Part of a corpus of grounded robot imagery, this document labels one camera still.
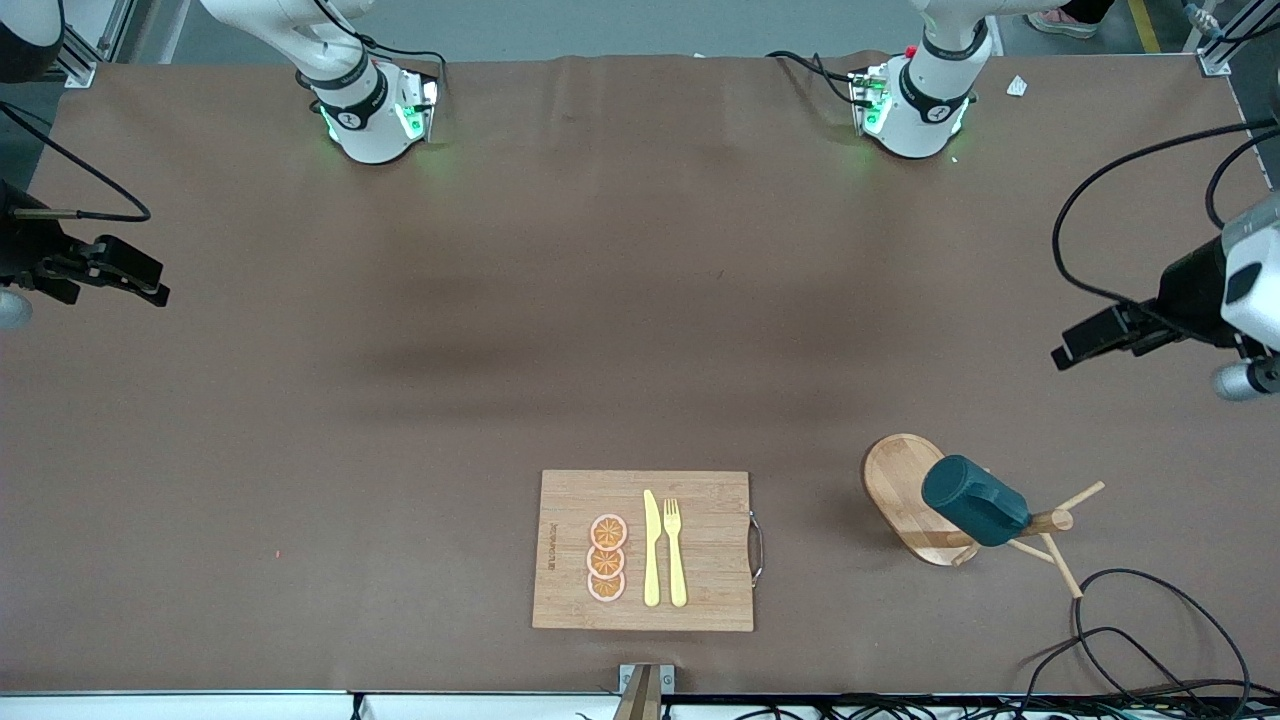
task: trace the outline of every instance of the black strap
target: black strap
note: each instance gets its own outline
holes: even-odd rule
[[[355,85],[355,82],[360,79],[360,76],[365,74],[365,68],[367,67],[369,67],[369,51],[361,47],[360,61],[356,63],[355,68],[347,70],[347,73],[339,78],[315,79],[307,76],[301,76],[301,77],[307,81],[307,85],[311,86],[311,90],[342,90],[343,87]]]
[[[982,47],[982,44],[987,41],[987,20],[978,20],[978,24],[973,26],[973,42],[970,42],[969,47],[965,47],[964,50],[943,50],[942,47],[929,42],[929,33],[924,33],[924,38],[920,44],[924,46],[925,53],[933,55],[934,58],[940,58],[942,60],[968,60],[969,58],[973,58],[974,54],[977,54]]]
[[[969,99],[969,91],[973,90],[970,86],[969,90],[966,90],[960,97],[938,100],[937,97],[925,95],[919,87],[915,87],[915,83],[911,82],[910,69],[911,63],[909,61],[902,65],[902,72],[897,76],[899,86],[902,88],[902,100],[906,100],[908,105],[915,108],[920,113],[920,120],[931,126],[941,124],[951,119],[951,115],[954,115],[955,111],[965,104],[965,100]]]
[[[387,101],[387,76],[378,70],[378,86],[360,102],[346,108],[328,102],[321,102],[320,106],[324,108],[326,115],[346,129],[365,129],[369,127],[369,118]]]

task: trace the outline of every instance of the plastic fork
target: plastic fork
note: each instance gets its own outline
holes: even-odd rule
[[[684,607],[689,591],[685,588],[685,562],[680,559],[680,502],[673,497],[662,501],[662,529],[671,538],[671,603]]]

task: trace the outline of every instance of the yellow floor stripe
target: yellow floor stripe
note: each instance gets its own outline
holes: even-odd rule
[[[1143,0],[1129,0],[1129,12],[1133,13],[1133,24],[1138,26],[1138,40],[1142,40],[1144,53],[1160,53],[1160,41],[1156,40],[1156,28],[1151,27],[1151,13]]]

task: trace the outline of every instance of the robotic arm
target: robotic arm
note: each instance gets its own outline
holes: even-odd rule
[[[58,56],[63,32],[60,0],[0,4],[0,82],[40,78]],[[3,110],[19,122],[8,105]],[[67,234],[58,220],[74,217],[74,210],[50,210],[0,181],[0,288],[18,286],[74,305],[79,286],[87,284],[123,290],[157,307],[168,304],[169,288],[160,284],[164,265],[115,236],[83,242]],[[0,328],[22,327],[31,313],[26,297],[0,290]]]
[[[211,15],[279,50],[320,99],[329,137],[358,163],[387,163],[428,138],[435,78],[374,59],[337,23],[374,0],[201,0]]]
[[[904,158],[942,150],[969,109],[973,82],[991,58],[987,15],[1048,10],[1061,0],[908,0],[924,17],[924,38],[851,79],[854,126]]]
[[[1215,347],[1234,347],[1240,355],[1213,375],[1213,391],[1222,400],[1280,392],[1275,354],[1280,348],[1280,193],[1228,223],[1220,240],[1166,268],[1156,297],[1137,307],[1112,305],[1062,333],[1053,363],[1066,370],[1112,350],[1140,357],[1193,336]]]

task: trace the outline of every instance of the floor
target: floor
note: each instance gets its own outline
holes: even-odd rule
[[[1243,3],[1229,0],[1216,14],[1225,20]],[[125,49],[132,61],[284,61],[266,44],[215,20],[200,0],[142,0],[140,8]],[[920,36],[919,17],[901,0],[383,0],[356,26],[383,44],[430,47],[458,61],[604,54],[749,56],[780,49],[841,55],[868,47],[896,51]],[[1092,40],[1042,35],[1019,17],[1002,18],[1000,29],[1007,55],[1130,54],[1179,51],[1189,26],[1180,0],[1116,0]],[[1270,117],[1277,51],[1280,33],[1251,42],[1231,63],[1233,85],[1249,119]],[[61,92],[49,82],[0,86],[0,100],[52,119]],[[1262,147],[1262,156],[1275,174],[1280,143]],[[26,187],[38,154],[35,138],[0,122],[6,181]]]

